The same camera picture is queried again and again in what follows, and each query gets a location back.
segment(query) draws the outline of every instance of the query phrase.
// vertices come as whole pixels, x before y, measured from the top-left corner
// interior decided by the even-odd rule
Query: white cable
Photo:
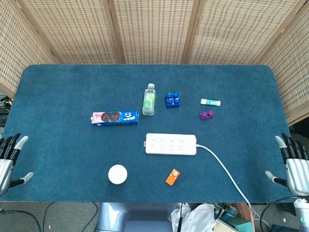
[[[253,220],[260,220],[261,217],[260,217],[259,214],[255,211],[255,209],[252,208],[252,211],[254,212]],[[262,220],[262,222],[270,228],[269,224],[268,224],[264,219]]]
[[[227,173],[228,177],[230,177],[232,183],[234,184],[235,188],[238,190],[238,192],[241,194],[241,196],[245,199],[245,201],[247,202],[248,206],[249,206],[249,209],[252,210],[252,212],[254,212],[254,217],[255,215],[257,215],[259,218],[254,218],[254,220],[260,220],[260,216],[258,215],[258,213],[252,208],[250,202],[248,201],[248,199],[246,198],[246,196],[242,193],[242,191],[239,189],[238,185],[236,184],[235,180],[233,179],[233,177],[231,176],[230,172],[226,169],[226,167],[224,166],[224,164],[221,162],[221,160],[216,156],[216,154],[213,153],[213,151],[211,151],[209,148],[205,147],[205,146],[202,146],[202,145],[199,145],[197,144],[197,147],[201,147],[207,151],[209,151],[215,158],[216,160],[219,162],[219,164],[223,167],[223,169],[225,170],[225,172]],[[269,228],[269,224],[265,221],[265,220],[262,220],[262,222],[267,225]]]
[[[213,153],[213,151],[211,151],[209,148],[199,145],[197,144],[197,147],[201,147],[207,151],[209,151],[215,158],[216,160],[219,162],[219,164],[223,167],[223,169],[225,170],[226,174],[228,175],[228,177],[230,177],[232,183],[234,184],[235,188],[238,190],[238,192],[241,194],[241,196],[245,199],[245,201],[247,202],[249,209],[252,209],[252,206],[250,204],[250,202],[248,201],[248,199],[246,198],[246,196],[242,193],[242,191],[239,189],[238,185],[236,184],[235,180],[233,179],[233,177],[231,176],[230,172],[226,169],[226,167],[224,166],[224,164],[221,162],[221,160],[216,156],[216,154]]]
[[[269,226],[269,224],[268,224],[264,219],[262,220],[262,222],[263,222],[265,225],[267,225],[268,228],[271,229],[271,227]]]

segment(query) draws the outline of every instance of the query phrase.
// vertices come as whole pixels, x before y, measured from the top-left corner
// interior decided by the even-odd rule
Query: oreo cookie
[[[103,122],[108,122],[111,118],[111,114],[108,113],[108,112],[104,112],[102,115],[101,115],[101,120]]]
[[[120,119],[120,113],[119,112],[112,112],[110,116],[111,122],[118,122]]]

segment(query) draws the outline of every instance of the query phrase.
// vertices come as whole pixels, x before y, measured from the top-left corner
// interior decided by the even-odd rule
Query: white ball
[[[127,177],[126,168],[120,164],[114,165],[108,171],[108,178],[113,184],[119,185],[124,183],[126,177]]]

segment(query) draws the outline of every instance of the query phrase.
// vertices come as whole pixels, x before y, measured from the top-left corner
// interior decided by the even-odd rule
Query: orange object
[[[176,169],[173,169],[173,171],[171,171],[165,182],[172,186],[177,177],[179,176],[179,174],[180,172],[178,172]]]

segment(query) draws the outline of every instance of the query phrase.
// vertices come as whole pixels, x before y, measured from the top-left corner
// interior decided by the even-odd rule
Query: purple toy block
[[[208,112],[204,111],[204,112],[199,114],[199,117],[201,118],[201,120],[212,118],[213,117],[213,111],[212,110],[209,110]]]

